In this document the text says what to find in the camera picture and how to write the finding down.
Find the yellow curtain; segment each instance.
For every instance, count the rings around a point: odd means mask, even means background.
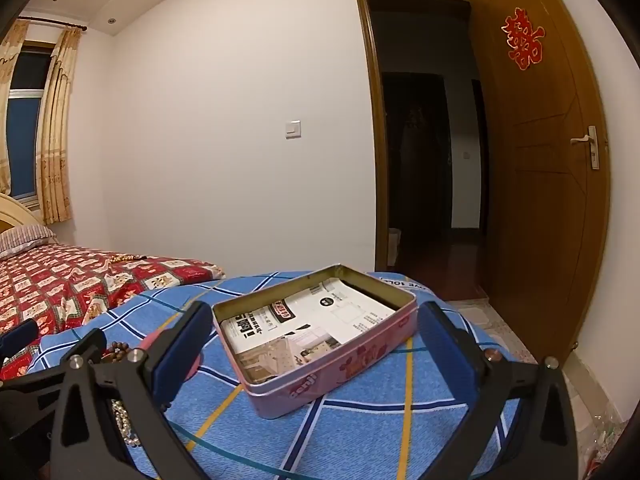
[[[66,170],[66,121],[80,30],[67,27],[51,53],[36,135],[36,189],[45,224],[71,218]]]
[[[9,152],[6,147],[6,110],[15,63],[27,35],[29,22],[16,20],[0,44],[0,193],[11,192]]]

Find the pink round object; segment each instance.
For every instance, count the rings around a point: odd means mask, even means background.
[[[162,330],[160,330],[160,329],[154,330],[151,334],[146,336],[140,342],[140,344],[138,345],[138,348],[142,348],[143,350],[148,349],[151,346],[151,343],[153,341],[155,341],[156,338],[158,338],[158,336],[160,335],[161,332],[162,332]],[[198,371],[198,366],[200,366],[201,361],[202,361],[202,358],[201,358],[200,354],[198,354],[198,356],[196,357],[195,361],[193,362],[193,366],[191,366],[191,370],[189,370],[189,373],[184,378],[185,381],[188,381],[189,379],[191,379],[196,374],[196,372]]]

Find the white trash bin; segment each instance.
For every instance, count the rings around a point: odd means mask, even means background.
[[[398,247],[400,245],[400,236],[402,231],[395,227],[389,228],[389,250],[386,254],[386,264],[393,267],[398,259]]]

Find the light switch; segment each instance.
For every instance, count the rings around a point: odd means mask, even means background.
[[[300,129],[300,121],[291,121],[287,123],[286,137],[287,139],[295,139],[302,136],[302,130]]]

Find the red patterned blanket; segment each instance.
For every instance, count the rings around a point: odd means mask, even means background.
[[[0,333],[32,317],[40,336],[55,334],[85,324],[144,290],[223,277],[217,266],[197,260],[121,259],[118,253],[48,245],[0,262]],[[6,362],[1,379],[25,373],[40,336]]]

